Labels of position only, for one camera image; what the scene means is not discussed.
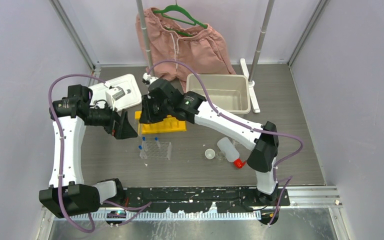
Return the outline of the white plastic squeeze bottle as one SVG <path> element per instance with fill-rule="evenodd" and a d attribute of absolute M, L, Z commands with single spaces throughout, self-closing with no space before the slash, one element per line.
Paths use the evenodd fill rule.
<path fill-rule="evenodd" d="M 246 161 L 241 160 L 240 153 L 227 137 L 221 138 L 216 145 L 222 152 L 225 153 L 227 161 L 232 163 L 237 169 L 243 168 L 247 163 Z"/>

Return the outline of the blue-capped small test tube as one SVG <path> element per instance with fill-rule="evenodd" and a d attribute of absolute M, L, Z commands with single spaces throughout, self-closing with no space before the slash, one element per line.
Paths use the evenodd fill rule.
<path fill-rule="evenodd" d="M 139 145 L 138 148 L 139 148 L 139 157 L 141 159 L 147 159 L 148 156 L 147 156 L 146 151 L 144 150 L 143 146 Z"/>

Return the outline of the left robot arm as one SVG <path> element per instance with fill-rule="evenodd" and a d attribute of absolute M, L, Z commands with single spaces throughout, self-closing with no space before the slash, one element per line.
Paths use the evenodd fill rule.
<path fill-rule="evenodd" d="M 57 218 L 94 213 L 104 201 L 121 206 L 126 193 L 118 178 L 86 185 L 81 151 L 87 126 L 103 127 L 117 140 L 138 137 L 128 120 L 128 112 L 116 112 L 108 104 L 92 108 L 92 89 L 70 85 L 67 96 L 52 102 L 49 109 L 55 134 L 54 163 L 47 189 L 39 191 L 39 201 Z"/>

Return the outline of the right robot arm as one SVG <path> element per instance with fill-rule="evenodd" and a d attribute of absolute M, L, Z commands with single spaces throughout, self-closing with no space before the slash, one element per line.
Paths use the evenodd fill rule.
<path fill-rule="evenodd" d="M 269 131 L 276 131 L 274 123 L 259 124 L 236 116 L 204 96 L 188 91 L 181 93 L 169 81 L 150 77 L 142 79 L 148 93 L 142 96 L 139 122 L 155 124 L 167 116 L 179 121 L 204 126 L 236 140 L 251 153 L 246 161 L 255 171 L 256 195 L 263 205 L 271 205 L 278 198 L 279 184 L 274 177 L 274 164 L 278 155 L 279 139 Z"/>

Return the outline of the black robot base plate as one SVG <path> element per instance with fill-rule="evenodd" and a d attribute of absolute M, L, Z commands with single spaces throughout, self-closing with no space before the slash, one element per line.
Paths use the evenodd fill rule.
<path fill-rule="evenodd" d="M 280 206 L 289 206 L 286 190 L 276 197 L 264 197 L 255 187 L 217 186 L 217 187 L 129 187 L 122 191 L 121 197 L 111 202 L 126 206 L 129 211 L 138 212 L 143 206 L 144 213 L 207 213 L 215 205 L 217 213 L 250 213 L 254 209 L 266 210 Z"/>

